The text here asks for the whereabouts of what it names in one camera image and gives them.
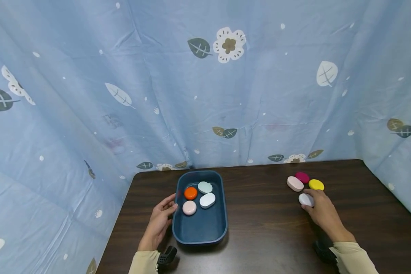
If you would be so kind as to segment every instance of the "sleeve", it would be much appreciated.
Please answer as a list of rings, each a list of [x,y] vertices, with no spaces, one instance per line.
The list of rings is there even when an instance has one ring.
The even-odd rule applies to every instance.
[[[128,274],[157,274],[158,251],[137,251]]]
[[[341,274],[378,274],[367,252],[355,242],[335,242],[330,248]]]

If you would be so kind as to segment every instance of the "light blue curtain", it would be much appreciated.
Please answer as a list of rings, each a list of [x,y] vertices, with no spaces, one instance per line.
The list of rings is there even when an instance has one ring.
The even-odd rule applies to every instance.
[[[353,158],[411,211],[411,1],[0,1],[0,273],[90,273],[140,171]]]

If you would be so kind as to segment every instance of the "white dot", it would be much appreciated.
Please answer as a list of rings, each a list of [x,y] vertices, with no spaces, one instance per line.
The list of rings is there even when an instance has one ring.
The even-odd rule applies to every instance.
[[[102,214],[103,214],[102,210],[98,210],[98,211],[96,211],[95,216],[96,216],[96,218],[100,218],[102,216]]]

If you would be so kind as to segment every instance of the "blue tray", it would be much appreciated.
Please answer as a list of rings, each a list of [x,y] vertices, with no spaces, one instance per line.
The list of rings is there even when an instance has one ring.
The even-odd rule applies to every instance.
[[[198,191],[193,200],[197,205],[196,213],[186,216],[183,213],[183,204],[187,201],[184,190],[188,187],[198,189],[198,184],[206,181],[213,186],[215,204],[207,209],[199,205],[199,199],[204,195]],[[184,245],[207,245],[219,243],[228,230],[227,208],[222,177],[213,170],[190,171],[183,174],[178,180],[175,202],[178,209],[172,220],[172,233],[175,239]]]

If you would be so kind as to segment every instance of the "left hand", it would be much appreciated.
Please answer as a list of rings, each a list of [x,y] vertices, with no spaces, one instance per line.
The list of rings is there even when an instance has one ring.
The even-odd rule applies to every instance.
[[[154,251],[163,240],[166,230],[172,224],[172,219],[168,219],[173,214],[178,205],[174,202],[175,193],[166,197],[156,207],[154,207],[150,222],[145,234],[140,241],[137,251]]]

